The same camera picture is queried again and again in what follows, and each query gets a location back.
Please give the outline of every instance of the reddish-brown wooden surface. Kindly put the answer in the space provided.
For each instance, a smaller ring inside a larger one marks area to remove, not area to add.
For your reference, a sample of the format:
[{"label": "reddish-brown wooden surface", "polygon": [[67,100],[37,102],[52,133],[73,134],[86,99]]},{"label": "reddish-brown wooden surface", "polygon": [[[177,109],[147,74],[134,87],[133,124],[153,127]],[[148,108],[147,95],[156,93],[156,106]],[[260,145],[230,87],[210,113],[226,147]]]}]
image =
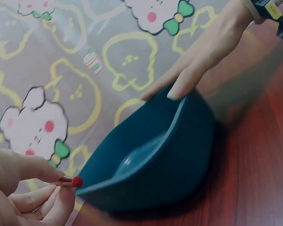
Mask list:
[{"label": "reddish-brown wooden surface", "polygon": [[223,125],[196,193],[118,216],[85,204],[74,226],[283,226],[283,41],[275,31],[274,23],[250,27],[198,86]]}]

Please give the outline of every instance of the wrist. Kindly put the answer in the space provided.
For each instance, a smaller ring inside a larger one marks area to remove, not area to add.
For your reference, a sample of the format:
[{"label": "wrist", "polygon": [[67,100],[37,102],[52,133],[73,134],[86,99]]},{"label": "wrist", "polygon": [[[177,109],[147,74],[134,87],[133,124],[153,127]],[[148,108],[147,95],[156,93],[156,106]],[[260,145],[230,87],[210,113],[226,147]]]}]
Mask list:
[{"label": "wrist", "polygon": [[254,20],[248,8],[241,0],[231,0],[222,13],[224,20],[229,21],[234,30],[244,31]]}]

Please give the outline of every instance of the black device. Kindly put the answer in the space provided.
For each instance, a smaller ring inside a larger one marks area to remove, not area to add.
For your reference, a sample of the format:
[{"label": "black device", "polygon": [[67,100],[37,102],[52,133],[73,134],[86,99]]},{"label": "black device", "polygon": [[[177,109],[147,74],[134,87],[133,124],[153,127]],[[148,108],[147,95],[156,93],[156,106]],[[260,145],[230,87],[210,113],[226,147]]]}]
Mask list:
[{"label": "black device", "polygon": [[277,36],[283,39],[283,16],[272,0],[251,0],[260,16],[279,23]]}]

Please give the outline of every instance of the red ball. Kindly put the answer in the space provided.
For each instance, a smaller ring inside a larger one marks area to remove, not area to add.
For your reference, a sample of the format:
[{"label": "red ball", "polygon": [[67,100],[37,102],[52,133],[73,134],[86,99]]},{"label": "red ball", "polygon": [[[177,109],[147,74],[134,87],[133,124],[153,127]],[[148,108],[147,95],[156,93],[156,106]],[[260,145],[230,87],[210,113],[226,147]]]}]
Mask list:
[{"label": "red ball", "polygon": [[83,179],[80,177],[74,177],[72,179],[72,184],[74,187],[80,188],[83,186]]}]

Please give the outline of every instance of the bowl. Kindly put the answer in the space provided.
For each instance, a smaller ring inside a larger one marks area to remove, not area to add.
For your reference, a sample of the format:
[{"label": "bowl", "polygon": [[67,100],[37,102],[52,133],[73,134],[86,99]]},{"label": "bowl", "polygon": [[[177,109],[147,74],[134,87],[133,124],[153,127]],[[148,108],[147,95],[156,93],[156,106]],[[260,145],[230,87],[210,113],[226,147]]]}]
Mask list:
[{"label": "bowl", "polygon": [[214,114],[195,90],[166,97],[170,87],[115,127],[86,162],[76,193],[103,211],[141,210],[180,201],[202,182]]}]

